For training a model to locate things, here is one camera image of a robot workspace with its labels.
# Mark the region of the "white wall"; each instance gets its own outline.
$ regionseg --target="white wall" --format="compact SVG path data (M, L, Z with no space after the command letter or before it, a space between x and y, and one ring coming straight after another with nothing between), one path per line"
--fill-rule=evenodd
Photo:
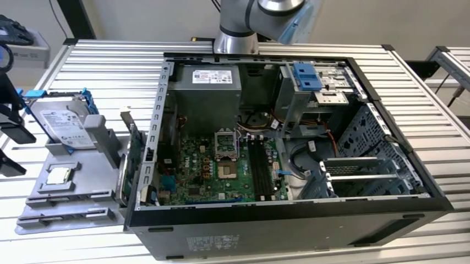
M103 39L187 41L215 37L209 0L84 0ZM323 0L312 43L392 44L406 59L435 45L470 46L468 0Z
M52 4L65 33L72 37L56 0L52 0ZM52 61L60 50L65 36L54 20L48 0L0 0L0 14L18 21L26 28L38 31L49 44ZM8 76L16 87L28 88L36 85L44 71L44 69L16 68L13 66L13 69L8 72Z
M326 0L311 42L391 44L406 59L470 46L468 0Z
M97 38L189 41L215 37L219 12L209 0L83 0Z

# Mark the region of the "hard drive label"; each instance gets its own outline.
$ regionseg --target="hard drive label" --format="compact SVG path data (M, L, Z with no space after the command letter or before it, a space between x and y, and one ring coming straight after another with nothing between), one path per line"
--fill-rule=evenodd
M76 113L69 110L42 110L40 114L64 145L73 148L93 147L93 142Z

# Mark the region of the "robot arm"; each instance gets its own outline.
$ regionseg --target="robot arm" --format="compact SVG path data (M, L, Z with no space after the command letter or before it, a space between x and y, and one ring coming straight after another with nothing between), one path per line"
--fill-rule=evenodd
M307 0L221 0L215 53L256 54L257 37L292 44L307 27L314 6Z
M13 67L14 59L20 61L20 67L33 66L45 68L49 48L40 37L30 33L16 21L0 15L0 131L17 143L29 144L36 142L36 137L24 128L24 121L18 111L22 109L22 99L14 90L14 86L6 76ZM22 175L25 169L0 150L0 174L6 177Z

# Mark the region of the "motherboard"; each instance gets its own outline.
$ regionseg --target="motherboard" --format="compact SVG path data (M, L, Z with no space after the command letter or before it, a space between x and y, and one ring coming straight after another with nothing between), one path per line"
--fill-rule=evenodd
M161 176L161 205L287 200L273 139L231 140L225 135L181 139L179 167ZM236 155L220 157L217 150Z

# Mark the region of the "green circuit board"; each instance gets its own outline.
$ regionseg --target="green circuit board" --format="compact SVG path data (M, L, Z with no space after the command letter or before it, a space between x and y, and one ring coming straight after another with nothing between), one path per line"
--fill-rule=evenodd
M159 199L164 205L191 205L224 202L253 202L255 190L248 159L247 140L239 141L239 158L232 161L215 160L213 137L187 137L181 140L179 169L175 175L175 190L168 199ZM279 165L273 140L263 142L272 164ZM275 200L287 200L283 179L272 175L271 184L277 184Z

